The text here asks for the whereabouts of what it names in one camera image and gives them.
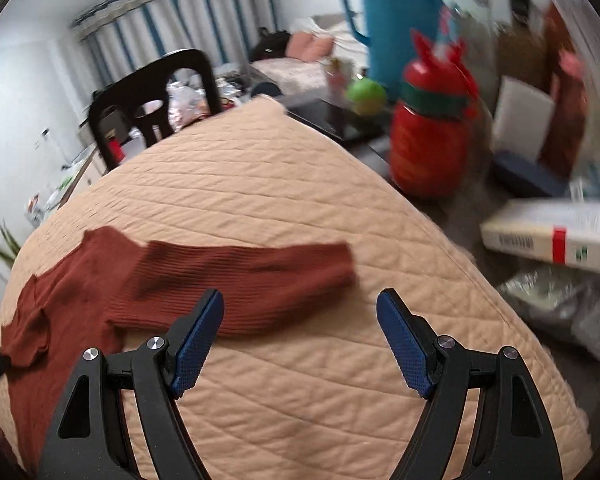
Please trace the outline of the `rust red knit sweater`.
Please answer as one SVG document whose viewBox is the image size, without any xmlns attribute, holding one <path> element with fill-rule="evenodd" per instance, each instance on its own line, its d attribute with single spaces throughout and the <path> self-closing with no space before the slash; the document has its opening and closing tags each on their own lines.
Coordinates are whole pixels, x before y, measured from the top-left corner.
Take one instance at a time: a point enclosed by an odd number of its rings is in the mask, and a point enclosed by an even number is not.
<svg viewBox="0 0 600 480">
<path fill-rule="evenodd" d="M 10 411 L 24 468 L 38 469 L 45 435 L 79 355 L 122 350 L 129 330 L 163 333 L 210 289 L 225 310 L 219 334 L 268 334 L 331 306 L 356 283 L 344 243 L 283 248 L 136 244 L 104 226 L 21 289 L 2 329 Z"/>
</svg>

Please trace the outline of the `silver plastic bag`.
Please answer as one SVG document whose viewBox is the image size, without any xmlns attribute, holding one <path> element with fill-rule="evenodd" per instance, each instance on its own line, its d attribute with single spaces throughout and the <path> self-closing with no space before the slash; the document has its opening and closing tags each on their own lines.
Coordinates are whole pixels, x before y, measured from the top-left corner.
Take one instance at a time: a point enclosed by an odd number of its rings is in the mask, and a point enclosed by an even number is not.
<svg viewBox="0 0 600 480">
<path fill-rule="evenodd" d="M 532 330 L 600 361 L 600 273 L 544 264 L 517 273 L 498 292 Z"/>
</svg>

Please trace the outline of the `green potted plant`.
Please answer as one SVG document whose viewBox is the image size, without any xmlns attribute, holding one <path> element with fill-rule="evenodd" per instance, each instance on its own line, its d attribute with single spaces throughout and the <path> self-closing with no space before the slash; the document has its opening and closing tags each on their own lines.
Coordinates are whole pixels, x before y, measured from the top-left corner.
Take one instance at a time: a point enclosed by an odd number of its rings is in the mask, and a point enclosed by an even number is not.
<svg viewBox="0 0 600 480">
<path fill-rule="evenodd" d="M 3 240 L 3 244 L 0 246 L 0 260 L 11 269 L 20 253 L 21 245 L 9 231 L 5 222 L 0 225 L 0 233 Z"/>
</svg>

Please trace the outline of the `red bottle with green band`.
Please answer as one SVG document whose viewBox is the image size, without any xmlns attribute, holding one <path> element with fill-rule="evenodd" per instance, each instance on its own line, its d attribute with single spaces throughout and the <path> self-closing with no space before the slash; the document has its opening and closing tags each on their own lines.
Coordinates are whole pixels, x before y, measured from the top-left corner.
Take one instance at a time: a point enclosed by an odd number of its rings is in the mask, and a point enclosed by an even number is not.
<svg viewBox="0 0 600 480">
<path fill-rule="evenodd" d="M 416 56 L 404 67 L 393 111 L 389 169 L 408 196 L 452 195 L 468 163 L 478 86 L 463 63 L 464 44 L 441 54 L 421 32 L 412 32 Z"/>
</svg>

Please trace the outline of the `white paper bag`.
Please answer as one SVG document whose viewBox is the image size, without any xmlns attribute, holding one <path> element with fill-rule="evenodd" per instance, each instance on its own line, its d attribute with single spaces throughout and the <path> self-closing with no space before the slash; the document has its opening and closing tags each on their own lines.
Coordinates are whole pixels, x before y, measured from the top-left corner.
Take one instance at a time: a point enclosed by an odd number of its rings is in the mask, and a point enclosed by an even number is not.
<svg viewBox="0 0 600 480">
<path fill-rule="evenodd" d="M 554 110 L 554 100 L 547 93 L 503 76 L 493 119 L 492 152 L 509 151 L 536 162 Z"/>
</svg>

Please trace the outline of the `black chair far side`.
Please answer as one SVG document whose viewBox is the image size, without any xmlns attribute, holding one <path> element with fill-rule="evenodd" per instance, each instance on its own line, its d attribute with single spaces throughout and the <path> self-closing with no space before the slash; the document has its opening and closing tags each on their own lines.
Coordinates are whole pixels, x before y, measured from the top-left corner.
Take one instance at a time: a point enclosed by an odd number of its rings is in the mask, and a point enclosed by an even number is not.
<svg viewBox="0 0 600 480">
<path fill-rule="evenodd" d="M 100 92 L 88 110 L 87 122 L 108 171 L 117 169 L 119 163 L 114 159 L 106 134 L 99 129 L 104 111 L 113 107 L 121 112 L 140 130 L 148 148 L 158 143 L 155 127 L 163 139 L 173 136 L 174 130 L 169 122 L 168 83 L 178 70 L 184 68 L 193 70 L 200 77 L 210 115 L 222 113 L 213 70 L 207 55 L 201 50 L 177 50 L 139 68 Z"/>
</svg>

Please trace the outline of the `green round toy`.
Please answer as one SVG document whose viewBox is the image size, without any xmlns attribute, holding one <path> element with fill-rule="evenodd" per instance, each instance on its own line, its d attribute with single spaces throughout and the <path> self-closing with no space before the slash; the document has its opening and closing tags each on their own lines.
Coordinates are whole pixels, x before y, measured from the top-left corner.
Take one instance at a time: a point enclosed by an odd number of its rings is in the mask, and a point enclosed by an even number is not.
<svg viewBox="0 0 600 480">
<path fill-rule="evenodd" d="M 350 109 L 361 117 L 373 117 L 382 112 L 387 103 L 386 90 L 370 78 L 355 79 L 347 88 Z"/>
</svg>

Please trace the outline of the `pink cup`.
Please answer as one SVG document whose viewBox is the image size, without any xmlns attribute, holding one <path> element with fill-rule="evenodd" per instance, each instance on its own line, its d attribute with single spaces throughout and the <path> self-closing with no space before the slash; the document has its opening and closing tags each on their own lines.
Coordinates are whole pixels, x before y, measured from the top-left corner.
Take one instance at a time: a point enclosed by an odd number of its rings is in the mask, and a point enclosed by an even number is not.
<svg viewBox="0 0 600 480">
<path fill-rule="evenodd" d="M 342 104 L 351 79 L 351 65 L 341 58 L 329 58 L 325 65 L 329 99 L 336 104 Z"/>
</svg>

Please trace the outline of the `sofa with floral cover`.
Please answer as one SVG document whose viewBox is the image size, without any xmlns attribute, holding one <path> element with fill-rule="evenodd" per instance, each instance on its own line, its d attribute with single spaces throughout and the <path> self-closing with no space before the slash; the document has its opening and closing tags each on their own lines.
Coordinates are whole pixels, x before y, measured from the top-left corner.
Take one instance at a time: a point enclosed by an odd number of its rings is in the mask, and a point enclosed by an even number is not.
<svg viewBox="0 0 600 480">
<path fill-rule="evenodd" d="M 297 18 L 291 23 L 291 32 L 313 32 L 316 36 L 335 38 L 332 55 L 350 61 L 355 73 L 368 66 L 367 48 L 351 34 L 346 16 L 341 13 Z M 323 88 L 326 78 L 320 61 L 303 62 L 295 58 L 271 58 L 256 61 L 249 66 L 253 82 L 268 81 L 276 84 L 284 96 Z"/>
</svg>

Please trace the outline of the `black backpack by curtain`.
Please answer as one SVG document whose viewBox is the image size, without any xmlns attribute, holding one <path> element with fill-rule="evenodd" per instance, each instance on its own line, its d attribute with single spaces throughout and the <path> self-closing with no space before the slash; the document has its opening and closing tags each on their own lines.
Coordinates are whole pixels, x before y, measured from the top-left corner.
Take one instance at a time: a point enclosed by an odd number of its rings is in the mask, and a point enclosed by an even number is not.
<svg viewBox="0 0 600 480">
<path fill-rule="evenodd" d="M 248 60 L 250 63 L 285 56 L 291 37 L 289 32 L 286 30 L 270 32 L 266 27 L 260 27 L 258 34 L 258 43 L 249 52 Z"/>
</svg>

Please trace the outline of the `pink cushion right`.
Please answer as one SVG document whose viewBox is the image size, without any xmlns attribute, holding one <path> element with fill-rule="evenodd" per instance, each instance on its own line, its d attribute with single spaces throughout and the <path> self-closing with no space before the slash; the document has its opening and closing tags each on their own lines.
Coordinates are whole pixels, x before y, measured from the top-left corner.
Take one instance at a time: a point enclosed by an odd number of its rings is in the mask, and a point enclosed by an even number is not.
<svg viewBox="0 0 600 480">
<path fill-rule="evenodd" d="M 333 36 L 314 36 L 300 55 L 300 60 L 305 63 L 314 63 L 332 55 L 335 38 Z"/>
</svg>

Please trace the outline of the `pink cushion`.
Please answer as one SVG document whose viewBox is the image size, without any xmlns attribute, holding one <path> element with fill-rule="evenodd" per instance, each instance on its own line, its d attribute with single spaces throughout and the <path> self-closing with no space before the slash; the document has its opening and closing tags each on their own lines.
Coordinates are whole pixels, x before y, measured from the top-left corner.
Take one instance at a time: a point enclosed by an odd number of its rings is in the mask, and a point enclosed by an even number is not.
<svg viewBox="0 0 600 480">
<path fill-rule="evenodd" d="M 332 55 L 335 38 L 333 36 L 314 36 L 300 55 L 300 60 L 305 63 L 314 63 Z"/>
<path fill-rule="evenodd" d="M 287 42 L 285 56 L 286 58 L 295 58 L 296 60 L 302 60 L 302 56 L 306 49 L 312 44 L 314 35 L 312 32 L 294 32 Z"/>
</svg>

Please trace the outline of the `pink cushion left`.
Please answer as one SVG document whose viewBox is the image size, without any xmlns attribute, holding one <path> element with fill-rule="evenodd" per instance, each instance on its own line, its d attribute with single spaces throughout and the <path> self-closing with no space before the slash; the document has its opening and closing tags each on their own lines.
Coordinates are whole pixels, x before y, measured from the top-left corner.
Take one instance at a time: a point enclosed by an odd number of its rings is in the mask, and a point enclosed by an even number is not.
<svg viewBox="0 0 600 480">
<path fill-rule="evenodd" d="M 294 32 L 287 42 L 285 56 L 286 58 L 295 58 L 296 60 L 302 60 L 302 56 L 306 49 L 312 44 L 314 35 L 312 32 Z"/>
</svg>

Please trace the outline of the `blue white striped curtain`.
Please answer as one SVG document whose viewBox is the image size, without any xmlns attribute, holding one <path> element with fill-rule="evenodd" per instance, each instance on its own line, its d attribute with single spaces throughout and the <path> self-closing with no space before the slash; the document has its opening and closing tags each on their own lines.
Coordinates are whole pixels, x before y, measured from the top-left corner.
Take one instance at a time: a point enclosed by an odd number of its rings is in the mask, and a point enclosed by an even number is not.
<svg viewBox="0 0 600 480">
<path fill-rule="evenodd" d="M 182 49 L 201 50 L 214 68 L 244 68 L 278 19 L 275 0 L 102 0 L 71 28 L 108 86 Z"/>
</svg>

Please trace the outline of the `blue thermos jug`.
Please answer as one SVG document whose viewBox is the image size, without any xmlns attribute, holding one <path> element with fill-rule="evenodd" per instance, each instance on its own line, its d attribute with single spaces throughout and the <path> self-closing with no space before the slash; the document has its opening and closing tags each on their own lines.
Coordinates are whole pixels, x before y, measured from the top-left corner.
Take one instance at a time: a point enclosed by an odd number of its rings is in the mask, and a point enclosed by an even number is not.
<svg viewBox="0 0 600 480">
<path fill-rule="evenodd" d="M 411 32 L 434 39 L 442 0 L 363 0 L 365 30 L 356 26 L 349 0 L 341 0 L 354 39 L 367 48 L 370 79 L 381 84 L 390 101 L 400 93 L 405 66 L 416 58 Z"/>
</svg>

